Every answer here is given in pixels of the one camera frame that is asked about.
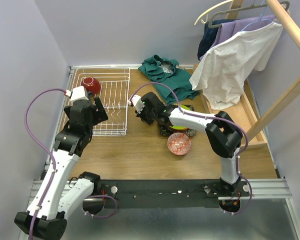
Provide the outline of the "black square floral plate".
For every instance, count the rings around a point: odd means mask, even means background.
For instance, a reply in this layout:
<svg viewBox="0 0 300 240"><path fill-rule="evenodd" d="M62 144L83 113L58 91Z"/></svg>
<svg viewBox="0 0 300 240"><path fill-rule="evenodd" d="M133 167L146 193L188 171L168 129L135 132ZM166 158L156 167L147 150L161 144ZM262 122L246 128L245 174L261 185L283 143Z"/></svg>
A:
<svg viewBox="0 0 300 240"><path fill-rule="evenodd" d="M173 132L168 127L169 126L159 125L159 131L162 136L169 137L170 135L172 135L174 133L182 133L182 134L187 135L188 137L194 137L197 135L197 131L190 129L190 128L188 128L188 130L186 130L184 132Z"/></svg>

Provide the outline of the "green round plate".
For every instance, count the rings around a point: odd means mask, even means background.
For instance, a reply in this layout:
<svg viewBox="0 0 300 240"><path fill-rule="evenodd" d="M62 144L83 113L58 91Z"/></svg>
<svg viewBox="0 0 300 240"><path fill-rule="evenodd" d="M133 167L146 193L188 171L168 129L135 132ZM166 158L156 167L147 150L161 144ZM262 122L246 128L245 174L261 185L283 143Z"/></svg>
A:
<svg viewBox="0 0 300 240"><path fill-rule="evenodd" d="M190 105L180 105L182 109L185 109L185 110L191 110L190 108ZM184 127L184 126L176 126L176 125L172 125L172 126L169 126L168 127L171 131L173 132L184 132L186 130L188 130L187 127Z"/></svg>

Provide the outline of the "red bowl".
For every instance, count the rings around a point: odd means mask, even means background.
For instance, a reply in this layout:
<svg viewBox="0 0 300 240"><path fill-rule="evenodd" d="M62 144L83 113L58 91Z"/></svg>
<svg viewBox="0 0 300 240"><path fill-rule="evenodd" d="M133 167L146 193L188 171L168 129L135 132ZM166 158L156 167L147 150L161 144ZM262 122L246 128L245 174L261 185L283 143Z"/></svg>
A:
<svg viewBox="0 0 300 240"><path fill-rule="evenodd" d="M81 81L81 85L86 89L86 91L92 95L97 95L101 91L101 84L99 81L91 76L84 77Z"/></svg>

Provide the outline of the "blue white patterned bowl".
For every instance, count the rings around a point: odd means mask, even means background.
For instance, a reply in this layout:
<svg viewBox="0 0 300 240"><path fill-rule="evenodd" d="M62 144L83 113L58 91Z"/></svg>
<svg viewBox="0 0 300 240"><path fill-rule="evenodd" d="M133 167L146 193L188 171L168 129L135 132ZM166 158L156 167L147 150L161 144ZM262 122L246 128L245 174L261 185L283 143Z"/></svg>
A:
<svg viewBox="0 0 300 240"><path fill-rule="evenodd" d="M167 140L167 147L173 154L183 156L191 149L191 139L184 133L173 133Z"/></svg>

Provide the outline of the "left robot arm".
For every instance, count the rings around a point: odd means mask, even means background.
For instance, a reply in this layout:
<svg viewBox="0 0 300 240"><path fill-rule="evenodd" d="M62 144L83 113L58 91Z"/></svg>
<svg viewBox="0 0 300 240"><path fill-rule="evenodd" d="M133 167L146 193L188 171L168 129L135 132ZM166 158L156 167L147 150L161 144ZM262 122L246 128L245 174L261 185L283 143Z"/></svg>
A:
<svg viewBox="0 0 300 240"><path fill-rule="evenodd" d="M55 137L50 153L52 162L39 191L27 210L15 217L15 224L30 239L61 239L69 216L85 197L94 198L101 190L100 176L84 172L79 177L79 185L62 194L72 169L92 139L93 127L108 120L106 111L99 97L95 97L92 101L76 100L64 112L69 120Z"/></svg>

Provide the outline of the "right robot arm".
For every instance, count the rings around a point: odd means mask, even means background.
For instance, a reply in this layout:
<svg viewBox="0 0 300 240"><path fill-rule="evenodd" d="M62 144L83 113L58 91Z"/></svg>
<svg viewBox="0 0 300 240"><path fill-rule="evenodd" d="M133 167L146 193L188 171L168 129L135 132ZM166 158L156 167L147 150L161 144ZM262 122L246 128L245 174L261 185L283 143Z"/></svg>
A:
<svg viewBox="0 0 300 240"><path fill-rule="evenodd" d="M134 95L128 105L134 107L136 116L149 125L156 121L164 126L182 126L205 133L221 161L221 177L216 190L226 196L237 192L241 180L238 154L243 135L226 112L204 114L173 104L165 105L153 92Z"/></svg>

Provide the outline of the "green hooded garment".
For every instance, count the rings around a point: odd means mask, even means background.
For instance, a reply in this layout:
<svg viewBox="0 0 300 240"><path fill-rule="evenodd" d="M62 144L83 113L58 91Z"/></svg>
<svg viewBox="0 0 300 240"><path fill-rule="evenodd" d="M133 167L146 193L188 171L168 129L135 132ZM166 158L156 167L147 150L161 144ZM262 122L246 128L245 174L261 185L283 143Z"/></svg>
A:
<svg viewBox="0 0 300 240"><path fill-rule="evenodd" d="M151 82L157 82L154 86L157 93L166 104L176 103L184 99L193 100L199 92L192 89L190 83L191 74L179 68L179 62L175 59L161 58L153 55L145 59L138 70Z"/></svg>

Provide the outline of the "white t-shirt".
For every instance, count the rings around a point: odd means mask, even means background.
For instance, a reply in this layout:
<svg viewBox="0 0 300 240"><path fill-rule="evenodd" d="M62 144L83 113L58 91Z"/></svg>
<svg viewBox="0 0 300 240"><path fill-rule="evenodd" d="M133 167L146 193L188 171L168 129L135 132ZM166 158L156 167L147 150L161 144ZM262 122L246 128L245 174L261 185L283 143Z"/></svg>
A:
<svg viewBox="0 0 300 240"><path fill-rule="evenodd" d="M239 31L204 55L190 83L202 91L213 110L229 108L240 101L244 81L252 71L265 69L283 26L270 23L253 31Z"/></svg>

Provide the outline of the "navy blue garment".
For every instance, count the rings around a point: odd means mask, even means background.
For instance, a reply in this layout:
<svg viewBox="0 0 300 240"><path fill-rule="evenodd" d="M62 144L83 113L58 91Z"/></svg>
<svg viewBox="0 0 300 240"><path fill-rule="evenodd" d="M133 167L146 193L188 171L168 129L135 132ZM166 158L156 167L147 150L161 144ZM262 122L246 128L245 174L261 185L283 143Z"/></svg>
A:
<svg viewBox="0 0 300 240"><path fill-rule="evenodd" d="M216 28L210 28L209 22L204 26L204 34L199 43L197 58L201 60L206 52L227 39L231 38L234 33L235 21L232 19L214 20L212 25L221 25Z"/></svg>

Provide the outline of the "purple shirt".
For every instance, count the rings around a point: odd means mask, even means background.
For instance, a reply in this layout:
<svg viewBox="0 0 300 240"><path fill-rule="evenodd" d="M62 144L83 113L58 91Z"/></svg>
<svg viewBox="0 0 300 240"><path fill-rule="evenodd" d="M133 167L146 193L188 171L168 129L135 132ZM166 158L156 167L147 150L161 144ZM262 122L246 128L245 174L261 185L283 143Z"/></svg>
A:
<svg viewBox="0 0 300 240"><path fill-rule="evenodd" d="M267 15L267 16L264 16L263 17L264 19L271 19L271 20L274 20L275 19L275 16L274 15ZM234 20L235 21L235 27L234 27L234 33L233 35L235 35L237 32L240 32L247 24L251 23L251 22L254 22L258 19L258 16L257 17L251 17L251 18L245 18L245 19L237 19L237 20ZM245 29L245 31L252 31L252 30L256 30L256 29L259 29L261 27L264 27L266 25L270 24L269 21L260 21L260 22L257 22L251 26L249 26L248 28Z"/></svg>

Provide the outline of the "cream clothes hanger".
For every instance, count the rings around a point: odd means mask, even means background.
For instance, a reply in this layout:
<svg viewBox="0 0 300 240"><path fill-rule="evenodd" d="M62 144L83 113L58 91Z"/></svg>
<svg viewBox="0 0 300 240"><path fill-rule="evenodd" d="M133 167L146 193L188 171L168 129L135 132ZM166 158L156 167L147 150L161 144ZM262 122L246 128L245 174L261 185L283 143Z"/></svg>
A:
<svg viewBox="0 0 300 240"><path fill-rule="evenodd" d="M232 3L234 2L234 0L225 0L225 1L222 1L218 4L215 4L214 6L208 8L206 11L204 11L197 19L196 21L194 22L194 26L197 25L198 23L202 23L202 24L206 24L208 21L209 21L209 14L210 12L214 11L215 9L223 6L223 5L226 5L226 4L229 4L229 3Z"/></svg>

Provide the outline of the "light blue clothes hanger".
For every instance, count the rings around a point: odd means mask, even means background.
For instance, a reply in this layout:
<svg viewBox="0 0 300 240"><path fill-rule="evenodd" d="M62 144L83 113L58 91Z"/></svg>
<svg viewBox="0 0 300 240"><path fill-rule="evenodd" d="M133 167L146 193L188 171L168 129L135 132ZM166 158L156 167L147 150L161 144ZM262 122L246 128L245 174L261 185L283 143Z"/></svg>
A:
<svg viewBox="0 0 300 240"><path fill-rule="evenodd" d="M266 11L266 9L268 8L268 5L266 5L265 6L265 9L263 10L263 12L262 12L262 14L258 17L258 19L256 20L256 21L254 21L254 22L251 22L251 23L249 23L249 24L247 24L242 30L241 30L241 32L242 31L244 31L246 28L248 28L249 26L251 26L251 25L253 25L253 24L255 24L255 23L258 23L258 22L264 22L264 21L269 21L270 23L271 22L273 22L273 20L271 20L271 19L269 19L269 18L263 18L263 15L264 15L264 13L265 13L265 11Z"/></svg>

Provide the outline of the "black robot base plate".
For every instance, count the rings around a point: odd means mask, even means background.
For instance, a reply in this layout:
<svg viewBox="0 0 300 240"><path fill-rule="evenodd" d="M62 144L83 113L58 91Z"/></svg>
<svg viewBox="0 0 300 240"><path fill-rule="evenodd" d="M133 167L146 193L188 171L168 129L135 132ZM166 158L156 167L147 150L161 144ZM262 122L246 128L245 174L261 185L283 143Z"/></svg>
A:
<svg viewBox="0 0 300 240"><path fill-rule="evenodd" d="M105 180L100 179L88 196L105 193L120 209L218 208L222 199L249 197L241 181L234 191L221 188L219 179Z"/></svg>

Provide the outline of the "aluminium table rail frame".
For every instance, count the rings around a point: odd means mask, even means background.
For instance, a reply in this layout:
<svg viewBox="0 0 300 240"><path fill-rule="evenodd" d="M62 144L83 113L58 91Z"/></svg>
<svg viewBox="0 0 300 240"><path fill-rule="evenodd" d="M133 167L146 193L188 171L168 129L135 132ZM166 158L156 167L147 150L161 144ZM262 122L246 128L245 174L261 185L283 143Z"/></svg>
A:
<svg viewBox="0 0 300 240"><path fill-rule="evenodd" d="M117 188L115 180L101 180L96 174L82 173L73 187L66 187L68 177L84 148L93 137L124 136L127 132L127 108L139 99L129 97L130 68L126 66L81 66L70 71L70 87L62 90L66 96L65 110L60 116L61 131L55 145L47 149L49 167L36 196L25 212L19 212L15 224L29 239L59 240L68 217L83 201L111 199L118 207L117 194L140 196L123 208L180 207L183 196L189 207L221 207L231 215L239 212L241 199L286 199L291 196L284 179L245 179L235 183L223 179L202 180L126 180L129 191ZM190 192L195 184L198 192Z"/></svg>

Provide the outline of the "wooden clothes rack frame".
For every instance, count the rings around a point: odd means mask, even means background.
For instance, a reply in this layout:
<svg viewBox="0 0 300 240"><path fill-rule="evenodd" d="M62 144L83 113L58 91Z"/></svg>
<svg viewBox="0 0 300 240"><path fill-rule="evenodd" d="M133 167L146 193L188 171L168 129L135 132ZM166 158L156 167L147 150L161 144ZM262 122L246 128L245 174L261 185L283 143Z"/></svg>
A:
<svg viewBox="0 0 300 240"><path fill-rule="evenodd" d="M271 9L274 15L278 17L278 20L283 25L286 33L290 35L294 44L300 50L299 26L286 12L286 9L282 7L282 4L279 3L279 1L267 0L266 5ZM250 142L246 143L245 138L243 138L241 142L241 149L261 148L267 145L268 139L264 132L266 126L269 125L296 97L300 95L300 76L294 82L291 81L291 85L287 85L288 78L296 76L296 74L293 73L292 68L298 65L298 62L295 61L294 63L284 67L280 67L279 63L287 63L287 60L278 60L272 64L270 70L266 71L268 87L270 88L268 93L275 97L275 94L278 93L279 90L282 90L283 87L287 87L287 89L277 97L277 100L273 102L269 109L259 119L256 118L256 114L252 109L247 93L244 93L241 96L238 104L225 109L228 114L233 114L235 120L243 123L245 127L250 127L247 132L247 137Z"/></svg>

